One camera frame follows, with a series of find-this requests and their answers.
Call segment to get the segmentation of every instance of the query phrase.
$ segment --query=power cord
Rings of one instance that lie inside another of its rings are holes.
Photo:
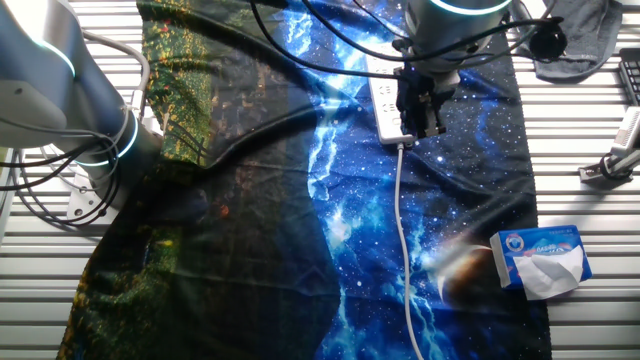
[[[416,341],[416,335],[413,332],[413,325],[411,323],[411,267],[409,263],[409,250],[407,248],[407,240],[404,238],[404,230],[402,229],[402,223],[400,218],[400,178],[402,174],[402,156],[404,153],[404,144],[398,144],[398,170],[396,172],[396,192],[394,208],[396,214],[396,225],[398,226],[398,235],[400,235],[400,244],[402,245],[402,257],[404,259],[404,315],[407,320],[407,329],[409,330],[409,338],[411,339],[411,345],[413,351],[418,356],[418,360],[423,360],[422,353],[420,353],[420,347]]]

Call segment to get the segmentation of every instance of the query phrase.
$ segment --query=cloth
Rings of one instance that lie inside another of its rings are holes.
[[[392,39],[350,2],[317,6],[360,43]],[[401,2],[365,6],[401,22]],[[397,152],[377,139],[367,80],[279,60],[241,0],[138,8],[164,160],[91,256],[58,358],[415,358],[393,215]],[[300,3],[259,10],[297,56],[364,70],[362,53]],[[189,14],[218,25],[187,27]],[[505,47],[504,36],[491,45]],[[502,291],[495,266],[449,301],[420,270],[447,241],[488,245],[498,230],[536,226],[512,64],[461,75],[442,112],[449,132],[405,156],[418,343],[426,359],[550,359],[545,303]],[[296,126],[252,137],[287,117]]]
[[[564,21],[566,55],[545,64],[536,61],[536,76],[554,83],[579,83],[613,55],[622,24],[622,4],[614,0],[558,0],[551,11]]]

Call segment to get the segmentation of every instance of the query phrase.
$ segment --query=white power strip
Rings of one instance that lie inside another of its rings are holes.
[[[400,56],[390,43],[371,46],[371,50]],[[366,56],[367,71],[377,74],[393,74],[393,69],[402,66],[400,62],[378,59]],[[392,79],[369,78],[371,99],[374,114],[378,124],[378,137],[383,144],[412,143],[416,140],[413,135],[402,133],[400,112],[396,108],[398,97],[398,81]]]

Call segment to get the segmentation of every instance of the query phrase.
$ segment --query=white cable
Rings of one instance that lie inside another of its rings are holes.
[[[149,62],[147,61],[147,58],[145,58],[144,55],[142,55],[139,51],[137,51],[136,49],[132,48],[129,45],[126,45],[119,41],[109,39],[108,37],[104,37],[102,35],[88,32],[87,30],[84,30],[84,29],[82,30],[82,35],[87,40],[97,41],[102,45],[120,50],[123,53],[131,55],[136,60],[138,60],[138,62],[140,63],[140,66],[142,66],[142,77],[140,78],[140,84],[138,84],[137,90],[145,91],[145,89],[147,88],[147,83],[149,82],[149,75],[151,74],[151,68],[149,66]]]
[[[404,152],[404,145],[398,144],[398,171],[396,173],[396,194],[395,194],[395,212],[396,212],[396,224],[398,225],[398,235],[400,235],[400,243],[402,244],[402,256],[404,257],[404,315],[407,319],[407,329],[409,330],[409,337],[411,338],[411,345],[413,345],[413,351],[418,356],[418,360],[424,360],[418,342],[416,341],[416,335],[413,332],[413,325],[411,324],[411,268],[409,265],[409,250],[407,249],[407,240],[404,238],[404,230],[402,229],[402,223],[400,222],[400,175],[402,174],[402,155]]]

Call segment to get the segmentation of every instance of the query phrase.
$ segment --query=metal slats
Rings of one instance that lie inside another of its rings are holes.
[[[535,77],[529,60],[514,58],[540,226],[578,225],[595,274],[576,291],[549,302],[553,357],[559,360],[640,359],[640,182],[601,190],[577,177],[579,166],[609,151],[628,103],[616,74],[618,51],[640,46],[640,0],[620,2],[626,13],[615,54],[582,84],[551,85]],[[72,5],[86,29],[140,49],[142,22],[134,1]],[[128,101],[140,80],[139,64],[113,49],[88,46]],[[148,107],[145,113],[152,115]],[[38,151],[28,156],[41,158]],[[48,171],[28,173],[35,179]],[[73,180],[71,171],[63,175]],[[52,210],[65,212],[71,189],[62,181],[36,191]],[[0,359],[55,357],[78,279],[104,229],[63,233],[14,198],[0,246]]]

